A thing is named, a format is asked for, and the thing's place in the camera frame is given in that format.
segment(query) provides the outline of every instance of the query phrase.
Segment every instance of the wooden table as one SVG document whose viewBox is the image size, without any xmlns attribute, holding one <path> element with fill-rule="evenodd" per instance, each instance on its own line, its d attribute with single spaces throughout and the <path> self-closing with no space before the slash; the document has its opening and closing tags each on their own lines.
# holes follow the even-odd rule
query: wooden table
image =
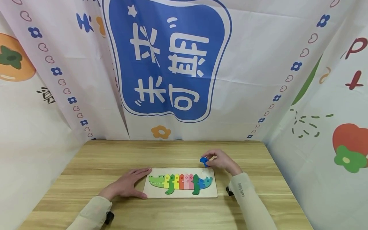
<svg viewBox="0 0 368 230">
<path fill-rule="evenodd" d="M 89 141 L 71 160 L 20 230 L 65 230 L 99 191 L 131 168 L 201 167 L 200 156 L 221 148 L 249 175 L 277 228 L 312 229 L 283 176 L 261 142 Z M 105 229 L 246 229 L 229 175 L 215 170 L 218 198 L 123 199 L 113 201 L 115 219 Z M 137 185 L 143 190 L 144 180 Z"/>
</svg>

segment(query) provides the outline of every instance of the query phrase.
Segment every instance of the orange fruit illustration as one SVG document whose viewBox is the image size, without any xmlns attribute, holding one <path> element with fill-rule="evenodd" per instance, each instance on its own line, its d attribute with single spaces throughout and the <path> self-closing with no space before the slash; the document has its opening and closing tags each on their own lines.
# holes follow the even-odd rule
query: orange fruit illustration
<svg viewBox="0 0 368 230">
<path fill-rule="evenodd" d="M 25 81 L 32 78 L 36 68 L 29 60 L 19 41 L 0 33 L 0 79 Z"/>
</svg>

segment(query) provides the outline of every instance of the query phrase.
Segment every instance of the right hand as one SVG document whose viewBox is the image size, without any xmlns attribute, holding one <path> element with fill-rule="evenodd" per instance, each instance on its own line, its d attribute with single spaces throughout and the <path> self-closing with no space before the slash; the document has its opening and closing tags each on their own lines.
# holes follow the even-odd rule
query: right hand
<svg viewBox="0 0 368 230">
<path fill-rule="evenodd" d="M 236 176 L 243 172 L 240 166 L 221 149 L 208 150 L 205 154 L 202 155 L 202 157 L 206 157 L 208 159 L 206 165 L 210 167 L 225 169 L 232 176 Z"/>
</svg>

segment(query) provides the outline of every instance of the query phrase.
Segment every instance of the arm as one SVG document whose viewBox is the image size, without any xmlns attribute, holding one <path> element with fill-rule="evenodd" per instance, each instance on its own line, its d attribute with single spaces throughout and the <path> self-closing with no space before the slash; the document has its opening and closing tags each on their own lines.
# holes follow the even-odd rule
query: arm
<svg viewBox="0 0 368 230">
<path fill-rule="evenodd" d="M 67 230 L 100 230 L 112 204 L 105 197 L 93 197 Z"/>
<path fill-rule="evenodd" d="M 137 191 L 134 185 L 151 171 L 149 168 L 132 169 L 108 185 L 90 200 L 67 230 L 100 230 L 106 220 L 106 214 L 111 209 L 111 201 L 117 196 L 147 199 L 146 194 Z"/>
<path fill-rule="evenodd" d="M 231 190 L 243 212 L 248 230 L 277 230 L 271 215 L 254 190 L 248 175 L 239 165 L 220 149 L 209 150 L 202 157 L 207 157 L 206 164 L 210 167 L 225 169 L 233 177 L 229 184 Z"/>
<path fill-rule="evenodd" d="M 246 173 L 233 176 L 231 190 L 243 213 L 248 230 L 277 230 L 271 215 L 254 190 L 254 186 Z"/>
</svg>

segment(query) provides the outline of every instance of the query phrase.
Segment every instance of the yellow puzzle piece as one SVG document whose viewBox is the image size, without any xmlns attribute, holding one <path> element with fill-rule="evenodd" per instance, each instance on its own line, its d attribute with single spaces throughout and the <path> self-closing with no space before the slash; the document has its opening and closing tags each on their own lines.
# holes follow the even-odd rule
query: yellow puzzle piece
<svg viewBox="0 0 368 230">
<path fill-rule="evenodd" d="M 178 174 L 175 175 L 174 189 L 179 189 L 179 175 Z"/>
<path fill-rule="evenodd" d="M 170 179 L 170 175 L 169 174 L 166 174 L 165 175 L 165 180 L 163 182 L 163 187 L 164 188 L 169 188 L 169 179 Z"/>
</svg>

